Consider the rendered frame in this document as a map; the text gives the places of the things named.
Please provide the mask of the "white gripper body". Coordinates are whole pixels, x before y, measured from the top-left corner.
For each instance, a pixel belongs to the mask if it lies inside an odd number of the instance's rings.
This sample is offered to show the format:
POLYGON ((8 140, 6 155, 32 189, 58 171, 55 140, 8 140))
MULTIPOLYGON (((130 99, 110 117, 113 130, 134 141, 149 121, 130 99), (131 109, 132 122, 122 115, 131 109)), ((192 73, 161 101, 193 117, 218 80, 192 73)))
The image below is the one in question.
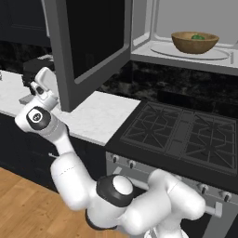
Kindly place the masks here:
POLYGON ((54 94, 58 94, 58 85, 56 75, 47 67, 43 67, 31 82, 31 87, 36 94, 42 94, 51 90, 54 94))

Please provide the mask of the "grey microwave door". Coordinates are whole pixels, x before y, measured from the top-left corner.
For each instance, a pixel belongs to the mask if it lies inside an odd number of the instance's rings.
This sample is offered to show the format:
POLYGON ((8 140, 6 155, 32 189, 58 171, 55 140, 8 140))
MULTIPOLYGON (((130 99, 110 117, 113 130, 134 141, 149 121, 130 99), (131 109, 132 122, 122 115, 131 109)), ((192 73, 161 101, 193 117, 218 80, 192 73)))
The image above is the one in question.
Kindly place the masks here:
POLYGON ((130 61, 132 0, 42 0, 60 107, 73 111, 130 61))

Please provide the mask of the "white microwave turntable plate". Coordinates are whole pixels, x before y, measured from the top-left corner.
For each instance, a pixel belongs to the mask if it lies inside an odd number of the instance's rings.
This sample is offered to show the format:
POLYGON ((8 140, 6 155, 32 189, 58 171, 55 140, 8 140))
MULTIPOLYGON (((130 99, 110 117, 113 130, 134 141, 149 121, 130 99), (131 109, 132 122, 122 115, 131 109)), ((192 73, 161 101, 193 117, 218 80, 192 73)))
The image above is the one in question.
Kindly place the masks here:
POLYGON ((225 60, 230 54, 224 50, 212 48, 203 54, 191 54, 180 52, 173 43, 153 43, 151 50, 170 57, 178 57, 191 60, 225 60))

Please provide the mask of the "brown wooden bowl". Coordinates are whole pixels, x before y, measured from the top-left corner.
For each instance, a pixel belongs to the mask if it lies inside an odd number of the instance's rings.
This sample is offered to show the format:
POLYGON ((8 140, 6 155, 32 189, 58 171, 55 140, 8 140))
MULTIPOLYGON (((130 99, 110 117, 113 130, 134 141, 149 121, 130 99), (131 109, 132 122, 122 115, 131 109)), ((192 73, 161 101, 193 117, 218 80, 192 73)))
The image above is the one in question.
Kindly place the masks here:
POLYGON ((175 32, 171 34, 174 46, 184 53, 203 54, 212 49, 218 42, 219 37, 211 33, 202 32, 175 32), (205 40, 193 40, 192 36, 199 34, 205 40))

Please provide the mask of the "grey microwave oven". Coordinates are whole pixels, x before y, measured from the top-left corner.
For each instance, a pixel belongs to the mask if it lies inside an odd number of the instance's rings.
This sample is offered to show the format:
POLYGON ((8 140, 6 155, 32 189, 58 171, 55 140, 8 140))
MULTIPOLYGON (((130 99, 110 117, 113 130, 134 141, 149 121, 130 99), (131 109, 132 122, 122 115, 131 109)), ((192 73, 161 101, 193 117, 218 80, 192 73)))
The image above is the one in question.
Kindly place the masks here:
POLYGON ((131 59, 238 76, 238 0, 133 0, 131 59), (153 43, 173 43, 175 32, 212 33, 213 48, 227 59, 170 57, 151 50, 153 43))

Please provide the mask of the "black countertop appliance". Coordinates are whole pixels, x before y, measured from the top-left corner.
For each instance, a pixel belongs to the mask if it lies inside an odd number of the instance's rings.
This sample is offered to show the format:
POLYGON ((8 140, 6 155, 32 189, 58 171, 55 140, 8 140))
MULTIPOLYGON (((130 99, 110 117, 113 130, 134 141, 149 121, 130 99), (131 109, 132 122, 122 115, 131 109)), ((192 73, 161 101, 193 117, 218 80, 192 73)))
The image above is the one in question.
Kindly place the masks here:
POLYGON ((54 62, 50 58, 46 59, 32 59, 23 63, 22 82, 24 86, 31 87, 30 83, 34 80, 37 73, 43 68, 47 67, 51 71, 55 70, 54 62))

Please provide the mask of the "dark base cupboards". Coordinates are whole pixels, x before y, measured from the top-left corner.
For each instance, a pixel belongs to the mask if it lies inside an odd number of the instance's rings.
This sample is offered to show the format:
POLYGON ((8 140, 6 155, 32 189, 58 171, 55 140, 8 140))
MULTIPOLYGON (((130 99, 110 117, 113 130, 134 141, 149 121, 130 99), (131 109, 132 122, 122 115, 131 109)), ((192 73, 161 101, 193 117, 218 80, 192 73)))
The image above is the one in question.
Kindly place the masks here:
MULTIPOLYGON (((98 180, 106 175, 105 150, 102 146, 70 136, 71 144, 90 174, 98 180)), ((58 156, 56 147, 34 133, 25 133, 12 116, 0 113, 0 166, 43 187, 56 191, 50 166, 58 156)))

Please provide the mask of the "black gas hob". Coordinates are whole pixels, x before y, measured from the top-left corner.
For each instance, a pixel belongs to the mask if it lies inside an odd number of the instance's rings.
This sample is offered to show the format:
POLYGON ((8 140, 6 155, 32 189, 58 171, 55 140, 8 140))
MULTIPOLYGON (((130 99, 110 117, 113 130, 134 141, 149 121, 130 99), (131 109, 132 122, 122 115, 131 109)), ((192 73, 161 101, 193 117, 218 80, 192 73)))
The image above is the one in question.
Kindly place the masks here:
POLYGON ((238 194, 238 120, 142 101, 106 150, 238 194))

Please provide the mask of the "steel oven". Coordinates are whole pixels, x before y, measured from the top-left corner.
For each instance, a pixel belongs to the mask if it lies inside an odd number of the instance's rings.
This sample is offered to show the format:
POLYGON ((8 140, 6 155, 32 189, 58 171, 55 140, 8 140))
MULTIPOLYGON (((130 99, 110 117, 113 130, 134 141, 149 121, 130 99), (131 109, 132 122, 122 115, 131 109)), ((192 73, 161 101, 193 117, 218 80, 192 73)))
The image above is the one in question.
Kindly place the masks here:
MULTIPOLYGON (((127 176, 129 179, 133 178, 147 183, 150 173, 155 170, 155 167, 144 165, 136 161, 135 167, 131 169, 128 164, 129 160, 131 159, 125 158, 123 156, 119 156, 118 162, 113 163, 113 154, 114 153, 106 152, 106 166, 108 175, 113 174, 114 169, 117 166, 120 166, 122 168, 121 175, 127 176)), ((179 175, 175 175, 175 177, 202 195, 206 201, 206 205, 214 206, 215 202, 222 203, 221 218, 211 216, 205 212, 201 218, 195 221, 187 219, 182 220, 181 228, 188 234, 189 238, 225 238, 232 226, 232 223, 238 219, 238 194, 231 193, 231 199, 228 202, 225 202, 221 196, 221 193, 225 191, 206 184, 208 186, 208 190, 205 192, 205 194, 201 194, 198 185, 204 183, 189 178, 180 177, 179 175)), ((135 190, 135 196, 139 196, 146 192, 145 190, 136 186, 135 190)))

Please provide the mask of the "dark wall cupboards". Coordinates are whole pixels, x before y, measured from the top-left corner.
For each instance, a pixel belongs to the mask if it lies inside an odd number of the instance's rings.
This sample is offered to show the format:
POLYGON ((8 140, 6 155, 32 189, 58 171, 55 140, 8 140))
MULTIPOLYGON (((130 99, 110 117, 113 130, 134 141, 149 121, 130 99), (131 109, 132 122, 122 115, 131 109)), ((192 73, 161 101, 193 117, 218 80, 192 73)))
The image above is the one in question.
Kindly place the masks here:
POLYGON ((50 46, 41 0, 0 0, 0 40, 50 46))

